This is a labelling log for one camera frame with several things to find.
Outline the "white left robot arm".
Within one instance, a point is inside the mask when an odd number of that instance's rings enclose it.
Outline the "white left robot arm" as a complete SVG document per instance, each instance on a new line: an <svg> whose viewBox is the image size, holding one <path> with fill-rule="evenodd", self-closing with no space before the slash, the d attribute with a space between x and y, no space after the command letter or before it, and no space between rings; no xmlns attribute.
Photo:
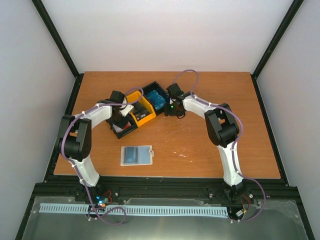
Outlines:
<svg viewBox="0 0 320 240"><path fill-rule="evenodd" d="M98 101L92 108L61 118L55 149L71 164L79 182L88 187L86 195L92 201L99 201L104 195L104 188L97 184L100 175L90 157L92 129L105 121L123 129L133 108L122 92L113 91L109 99Z"/></svg>

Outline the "black vip card stack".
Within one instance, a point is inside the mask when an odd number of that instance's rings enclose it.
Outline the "black vip card stack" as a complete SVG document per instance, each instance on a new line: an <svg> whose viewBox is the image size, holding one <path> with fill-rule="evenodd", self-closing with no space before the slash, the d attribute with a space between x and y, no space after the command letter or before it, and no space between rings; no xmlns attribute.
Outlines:
<svg viewBox="0 0 320 240"><path fill-rule="evenodd" d="M149 110L139 102L133 104L132 113L137 121L142 120L150 114Z"/></svg>

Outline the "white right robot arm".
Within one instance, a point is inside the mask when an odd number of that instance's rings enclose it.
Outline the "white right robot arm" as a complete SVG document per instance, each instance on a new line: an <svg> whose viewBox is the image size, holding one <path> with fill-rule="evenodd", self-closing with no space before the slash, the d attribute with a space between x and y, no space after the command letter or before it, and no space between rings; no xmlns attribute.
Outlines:
<svg viewBox="0 0 320 240"><path fill-rule="evenodd" d="M228 201L233 201L244 189L244 177L237 153L240 128L230 106L210 103L191 92L184 93L177 83L168 86L166 91L169 97L167 106L177 118L192 112L205 120L208 137L217 146L222 162L223 180L227 184L223 194Z"/></svg>

